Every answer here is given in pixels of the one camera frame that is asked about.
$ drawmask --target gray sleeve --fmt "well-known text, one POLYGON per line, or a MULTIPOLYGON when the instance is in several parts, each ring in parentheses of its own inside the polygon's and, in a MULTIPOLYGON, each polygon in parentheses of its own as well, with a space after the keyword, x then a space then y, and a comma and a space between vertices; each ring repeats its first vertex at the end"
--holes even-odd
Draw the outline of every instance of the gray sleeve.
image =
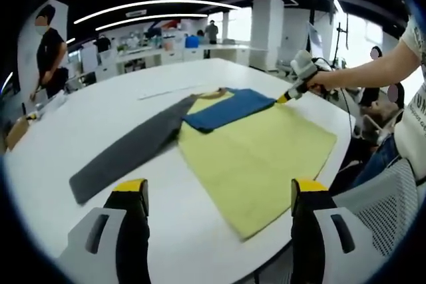
POLYGON ((421 59, 421 45, 419 37, 416 37, 417 33, 419 28, 415 19, 411 17, 400 41, 403 41, 421 59))

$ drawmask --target cable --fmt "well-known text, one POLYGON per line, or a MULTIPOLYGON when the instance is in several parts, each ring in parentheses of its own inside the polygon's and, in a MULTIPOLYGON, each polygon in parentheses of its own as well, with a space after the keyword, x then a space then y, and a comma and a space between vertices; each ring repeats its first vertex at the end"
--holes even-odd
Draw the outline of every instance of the cable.
MULTIPOLYGON (((321 58, 321 57, 318 57, 318 58, 313 58, 312 59, 312 61, 314 62, 314 63, 316 63, 318 60, 322 60, 322 61, 324 61, 330 68, 331 68, 331 70, 332 71, 334 71, 335 69, 330 65, 330 63, 328 62, 328 61, 326 61, 324 58, 321 58)), ((341 95, 343 96, 343 99, 345 99, 345 104, 346 104, 346 110, 347 110, 347 114, 349 115, 349 128, 350 128, 350 130, 351 130, 351 136, 352 136, 352 119, 351 119, 351 112, 350 112, 350 110, 349 110, 349 104, 347 103, 347 100, 346 100, 346 96, 345 96, 345 93, 344 93, 344 91, 343 91, 343 89, 342 88, 340 88, 340 91, 341 91, 341 95)))

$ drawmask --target gray cloth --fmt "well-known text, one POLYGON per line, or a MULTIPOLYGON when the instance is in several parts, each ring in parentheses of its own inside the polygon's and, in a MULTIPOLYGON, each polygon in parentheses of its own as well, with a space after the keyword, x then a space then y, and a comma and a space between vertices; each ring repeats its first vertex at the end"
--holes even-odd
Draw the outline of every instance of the gray cloth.
POLYGON ((218 40, 218 33, 219 29, 216 25, 209 25, 206 27, 206 34, 207 38, 210 41, 217 41, 218 40))
POLYGON ((69 180, 78 204, 83 204, 111 183, 155 157, 180 131, 197 96, 189 96, 139 124, 102 151, 69 180))

